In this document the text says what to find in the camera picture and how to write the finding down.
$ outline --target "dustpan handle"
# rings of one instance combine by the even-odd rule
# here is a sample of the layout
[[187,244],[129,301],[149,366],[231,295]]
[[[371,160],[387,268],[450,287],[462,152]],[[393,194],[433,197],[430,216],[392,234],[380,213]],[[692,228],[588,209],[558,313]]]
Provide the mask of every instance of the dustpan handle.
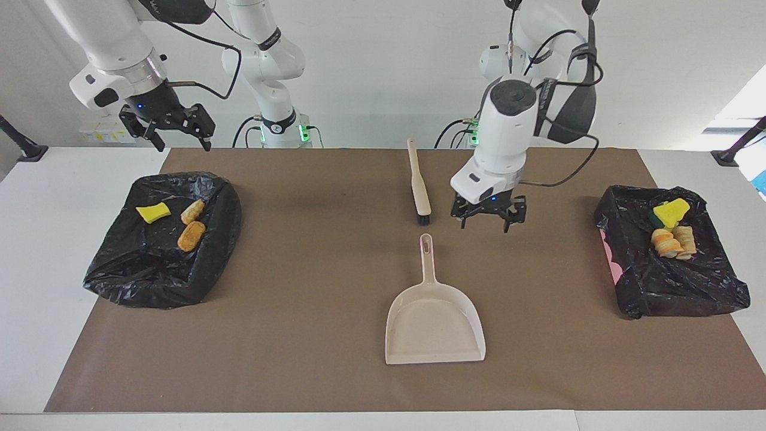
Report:
[[436,282],[434,267],[434,239],[431,235],[421,235],[421,261],[423,262],[423,282]]

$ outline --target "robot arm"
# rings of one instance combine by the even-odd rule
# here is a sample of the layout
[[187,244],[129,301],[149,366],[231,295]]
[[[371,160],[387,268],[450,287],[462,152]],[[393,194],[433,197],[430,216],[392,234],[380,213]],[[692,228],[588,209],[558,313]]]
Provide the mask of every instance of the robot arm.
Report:
[[165,143],[155,130],[180,130],[210,150],[215,123],[202,105],[181,105],[169,86],[161,56],[141,31],[135,12],[148,7],[146,11],[161,21],[194,23],[212,13],[204,0],[187,2],[184,10],[170,0],[45,2],[87,56],[88,65],[70,81],[83,105],[98,110],[124,100],[127,105],[119,117],[134,137],[150,140],[162,151]]
[[482,56],[485,76],[494,81],[482,102],[477,147],[450,184],[457,192],[452,216],[463,226],[476,214],[497,214],[506,221],[507,232],[524,220],[525,199],[513,199],[511,193],[521,181],[532,138],[570,143],[590,130],[597,83],[591,15],[598,1],[506,4],[516,10],[509,50],[496,55],[491,52],[499,50],[495,45]]
[[[277,82],[299,77],[306,68],[303,52],[282,36],[268,0],[227,0],[234,28],[249,42],[242,50],[241,73],[253,91],[264,126],[262,141],[269,147],[297,148],[307,141],[308,120],[294,107],[287,88]],[[234,75],[236,55],[224,51],[224,69]]]

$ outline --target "dustpan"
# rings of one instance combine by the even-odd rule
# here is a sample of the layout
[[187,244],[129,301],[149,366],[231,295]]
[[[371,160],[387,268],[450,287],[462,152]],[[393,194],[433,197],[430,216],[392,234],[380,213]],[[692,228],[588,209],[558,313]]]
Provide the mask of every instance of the dustpan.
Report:
[[434,240],[421,236],[423,282],[401,292],[388,310],[385,362],[430,364],[484,360],[486,344],[471,300],[436,280]]

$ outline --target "brown mat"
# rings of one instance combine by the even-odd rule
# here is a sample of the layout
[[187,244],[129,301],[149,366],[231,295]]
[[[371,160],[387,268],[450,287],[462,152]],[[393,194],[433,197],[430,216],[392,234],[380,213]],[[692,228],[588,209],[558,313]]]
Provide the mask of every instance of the brown mat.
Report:
[[[555,180],[584,150],[534,149],[525,177]],[[766,377],[729,316],[623,318],[593,210],[607,186],[654,186],[636,151],[601,150],[556,189],[520,187],[528,221],[449,217],[466,151],[423,151],[435,214],[420,228],[403,150],[174,149],[164,173],[237,187],[237,249],[205,303],[134,310],[99,300],[48,412],[766,409]],[[478,364],[384,361],[388,307],[421,280],[476,305]]]

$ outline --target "black plastic bag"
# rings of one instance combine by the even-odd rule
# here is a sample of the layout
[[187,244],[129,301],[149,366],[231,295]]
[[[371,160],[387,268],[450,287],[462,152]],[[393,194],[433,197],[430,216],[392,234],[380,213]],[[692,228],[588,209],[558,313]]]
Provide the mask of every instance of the black plastic bag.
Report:
[[[199,221],[207,227],[191,253],[178,248],[186,227],[181,212],[202,199]],[[164,202],[171,215],[147,224],[137,206]],[[130,188],[106,233],[83,286],[115,304],[175,308],[197,304],[213,288],[237,243],[242,208],[234,187],[206,172],[145,176]]]
[[[652,208],[683,198],[691,209],[681,225],[692,226],[697,253],[690,261],[661,258],[652,246]],[[706,202],[687,189],[609,187],[594,214],[604,230],[612,261],[623,274],[616,283],[617,303],[632,318],[710,316],[750,306],[748,286],[736,278]]]

